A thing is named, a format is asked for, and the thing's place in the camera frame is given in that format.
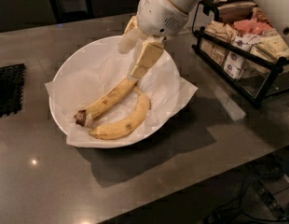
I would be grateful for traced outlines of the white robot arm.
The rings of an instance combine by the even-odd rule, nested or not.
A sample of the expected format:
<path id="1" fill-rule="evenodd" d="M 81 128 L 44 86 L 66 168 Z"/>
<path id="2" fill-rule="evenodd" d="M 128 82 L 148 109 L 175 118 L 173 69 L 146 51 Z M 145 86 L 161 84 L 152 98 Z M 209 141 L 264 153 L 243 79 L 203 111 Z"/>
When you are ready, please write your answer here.
<path id="1" fill-rule="evenodd" d="M 140 0 L 137 14 L 131 17 L 117 50 L 134 52 L 129 76 L 141 78 L 147 62 L 154 65 L 164 51 L 163 42 L 172 39 L 188 22 L 189 12 L 199 0 Z M 289 46 L 289 0 L 255 0 L 273 27 Z"/>

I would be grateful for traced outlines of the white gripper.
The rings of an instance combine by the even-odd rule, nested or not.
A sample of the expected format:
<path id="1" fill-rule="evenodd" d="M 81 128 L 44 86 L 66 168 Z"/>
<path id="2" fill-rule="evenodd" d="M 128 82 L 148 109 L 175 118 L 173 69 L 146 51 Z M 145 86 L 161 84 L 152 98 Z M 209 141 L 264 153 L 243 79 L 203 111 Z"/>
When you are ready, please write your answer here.
<path id="1" fill-rule="evenodd" d="M 136 46 L 128 77 L 141 79 L 164 52 L 162 41 L 148 35 L 176 36 L 188 21 L 189 10 L 190 0 L 140 0 L 137 16 L 131 17 L 117 46 L 121 54 Z"/>

